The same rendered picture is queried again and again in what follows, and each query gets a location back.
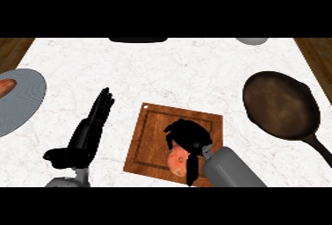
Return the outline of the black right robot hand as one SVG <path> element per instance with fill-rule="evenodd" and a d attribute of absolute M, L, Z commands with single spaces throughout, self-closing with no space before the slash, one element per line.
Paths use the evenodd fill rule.
<path fill-rule="evenodd" d="M 189 153 L 187 157 L 187 186 L 193 185 L 197 179 L 197 158 L 202 156 L 202 149 L 212 144 L 209 132 L 192 120 L 178 119 L 165 127 L 165 143 L 171 149 L 178 145 Z"/>

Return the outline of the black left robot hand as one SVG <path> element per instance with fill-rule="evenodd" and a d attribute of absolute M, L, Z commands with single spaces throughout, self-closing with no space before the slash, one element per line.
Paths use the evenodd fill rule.
<path fill-rule="evenodd" d="M 102 128 L 109 117 L 113 104 L 112 94 L 104 88 L 94 100 L 88 117 L 81 120 L 69 139 L 66 148 L 50 149 L 42 158 L 56 169 L 84 169 L 96 156 Z"/>

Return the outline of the brown wooden cutting board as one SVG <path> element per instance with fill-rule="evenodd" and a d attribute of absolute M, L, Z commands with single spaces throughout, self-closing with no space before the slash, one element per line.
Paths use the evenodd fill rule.
<path fill-rule="evenodd" d="M 212 152 L 223 146 L 221 115 L 143 103 L 122 170 L 184 185 L 186 178 L 174 175 L 166 166 L 169 150 L 163 130 L 178 119 L 194 121 L 208 130 Z"/>

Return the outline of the dark brown frying pan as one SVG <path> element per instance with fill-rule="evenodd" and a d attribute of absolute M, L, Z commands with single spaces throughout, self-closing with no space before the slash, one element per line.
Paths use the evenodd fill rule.
<path fill-rule="evenodd" d="M 274 71 L 261 71 L 246 80 L 242 102 L 248 118 L 271 136 L 305 142 L 332 168 L 332 153 L 315 138 L 320 111 L 308 86 Z"/>

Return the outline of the grey plate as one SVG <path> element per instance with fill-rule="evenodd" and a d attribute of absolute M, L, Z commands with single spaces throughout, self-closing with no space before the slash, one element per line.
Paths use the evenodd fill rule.
<path fill-rule="evenodd" d="M 0 98 L 0 137 L 10 134 L 34 115 L 47 92 L 47 82 L 32 69 L 13 69 L 0 74 L 16 86 Z"/>

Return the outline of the orange sweet potato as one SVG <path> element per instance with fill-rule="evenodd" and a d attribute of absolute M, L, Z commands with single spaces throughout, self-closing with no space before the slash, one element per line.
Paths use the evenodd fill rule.
<path fill-rule="evenodd" d="M 16 87 L 14 79 L 0 80 L 0 98 L 14 89 L 14 87 Z"/>

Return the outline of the black flat appliance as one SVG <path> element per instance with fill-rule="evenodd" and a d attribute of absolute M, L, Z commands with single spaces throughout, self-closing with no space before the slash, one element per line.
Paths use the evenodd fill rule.
<path fill-rule="evenodd" d="M 156 43 L 163 42 L 166 38 L 109 38 L 109 40 L 121 43 Z"/>

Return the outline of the grey round bowl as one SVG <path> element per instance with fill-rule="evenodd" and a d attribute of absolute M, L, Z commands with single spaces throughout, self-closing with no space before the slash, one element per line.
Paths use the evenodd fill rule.
<path fill-rule="evenodd" d="M 267 38 L 237 38 L 237 41 L 245 45 L 258 46 L 267 41 Z"/>

